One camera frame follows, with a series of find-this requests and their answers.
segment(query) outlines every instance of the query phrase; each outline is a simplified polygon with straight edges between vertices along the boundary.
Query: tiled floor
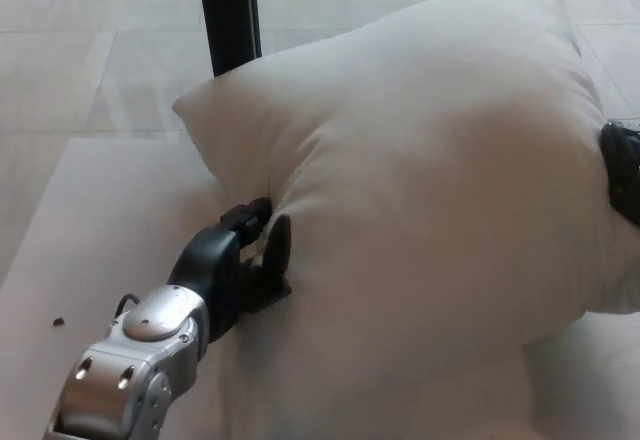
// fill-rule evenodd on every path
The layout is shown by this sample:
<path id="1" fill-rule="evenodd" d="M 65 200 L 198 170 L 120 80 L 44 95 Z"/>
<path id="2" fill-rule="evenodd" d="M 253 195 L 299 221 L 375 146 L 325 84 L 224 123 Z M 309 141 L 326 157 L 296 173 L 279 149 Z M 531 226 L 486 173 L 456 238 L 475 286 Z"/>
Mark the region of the tiled floor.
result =
<path id="1" fill-rule="evenodd" d="M 259 0 L 265 53 L 420 0 Z M 183 140 L 210 77 L 200 0 L 0 0 L 0 282 L 72 136 Z M 640 119 L 640 0 L 566 0 L 609 118 Z"/>

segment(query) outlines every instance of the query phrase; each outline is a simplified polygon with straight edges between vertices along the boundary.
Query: black cable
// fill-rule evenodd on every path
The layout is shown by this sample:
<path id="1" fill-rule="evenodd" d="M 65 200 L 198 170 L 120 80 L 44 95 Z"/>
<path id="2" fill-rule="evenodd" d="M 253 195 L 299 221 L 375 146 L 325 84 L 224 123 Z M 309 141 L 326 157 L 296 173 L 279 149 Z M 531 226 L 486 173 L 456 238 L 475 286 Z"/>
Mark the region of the black cable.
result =
<path id="1" fill-rule="evenodd" d="M 122 299 L 120 300 L 120 303 L 118 303 L 118 308 L 116 308 L 116 315 L 114 318 L 118 318 L 120 315 L 122 315 L 124 306 L 127 304 L 129 300 L 131 300 L 136 305 L 140 303 L 140 299 L 138 297 L 136 297 L 132 293 L 127 293 L 124 297 L 122 297 Z"/>

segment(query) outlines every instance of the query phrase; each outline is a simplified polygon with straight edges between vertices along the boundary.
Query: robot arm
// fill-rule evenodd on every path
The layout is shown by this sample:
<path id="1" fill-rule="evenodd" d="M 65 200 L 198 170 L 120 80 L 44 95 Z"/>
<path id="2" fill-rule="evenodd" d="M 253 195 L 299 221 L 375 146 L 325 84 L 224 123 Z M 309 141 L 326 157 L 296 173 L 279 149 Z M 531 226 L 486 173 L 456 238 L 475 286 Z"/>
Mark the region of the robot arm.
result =
<path id="1" fill-rule="evenodd" d="M 241 315 L 289 295 L 291 226 L 279 217 L 261 265 L 240 261 L 272 215 L 258 199 L 224 214 L 184 249 L 168 284 L 111 322 L 72 368 L 44 440 L 155 440 L 198 362 Z"/>

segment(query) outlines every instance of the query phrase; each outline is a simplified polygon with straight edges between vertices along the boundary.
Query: black metal pole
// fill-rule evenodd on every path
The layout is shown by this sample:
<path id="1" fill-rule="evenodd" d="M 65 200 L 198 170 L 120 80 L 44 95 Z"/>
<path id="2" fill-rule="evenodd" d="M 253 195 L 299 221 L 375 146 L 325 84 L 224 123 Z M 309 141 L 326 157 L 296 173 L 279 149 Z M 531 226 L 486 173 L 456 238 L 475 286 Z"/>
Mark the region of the black metal pole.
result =
<path id="1" fill-rule="evenodd" d="M 259 57 L 258 0 L 202 0 L 214 76 Z"/>

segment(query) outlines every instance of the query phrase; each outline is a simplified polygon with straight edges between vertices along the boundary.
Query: white pillow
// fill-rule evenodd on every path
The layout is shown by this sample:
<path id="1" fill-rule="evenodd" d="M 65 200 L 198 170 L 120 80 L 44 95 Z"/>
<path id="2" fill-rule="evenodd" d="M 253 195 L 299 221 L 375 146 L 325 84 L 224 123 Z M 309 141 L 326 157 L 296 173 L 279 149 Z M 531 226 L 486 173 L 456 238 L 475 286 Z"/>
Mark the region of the white pillow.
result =
<path id="1" fill-rule="evenodd" d="M 292 296 L 220 344 L 229 439 L 423 439 L 407 392 L 571 324 L 640 258 L 561 0 L 429 0 L 175 111 L 231 203 L 293 223 Z"/>

